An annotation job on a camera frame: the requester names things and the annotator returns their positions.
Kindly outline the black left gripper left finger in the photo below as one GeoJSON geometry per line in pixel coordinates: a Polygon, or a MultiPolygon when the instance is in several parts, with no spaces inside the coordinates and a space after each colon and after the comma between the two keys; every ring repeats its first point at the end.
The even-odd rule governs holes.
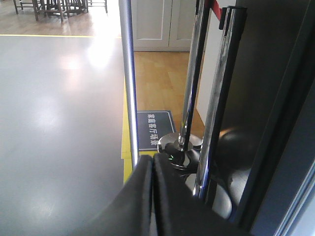
{"type": "Polygon", "coordinates": [[[71,236],[148,236],[152,210],[153,159],[142,155],[111,204],[71,236]]]}

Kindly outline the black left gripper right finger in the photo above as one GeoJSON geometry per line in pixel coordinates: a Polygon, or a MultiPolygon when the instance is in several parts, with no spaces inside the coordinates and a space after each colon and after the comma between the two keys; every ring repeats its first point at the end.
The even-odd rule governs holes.
{"type": "Polygon", "coordinates": [[[153,157],[153,196],[159,236],[249,236],[192,195],[166,154],[153,157]]]}

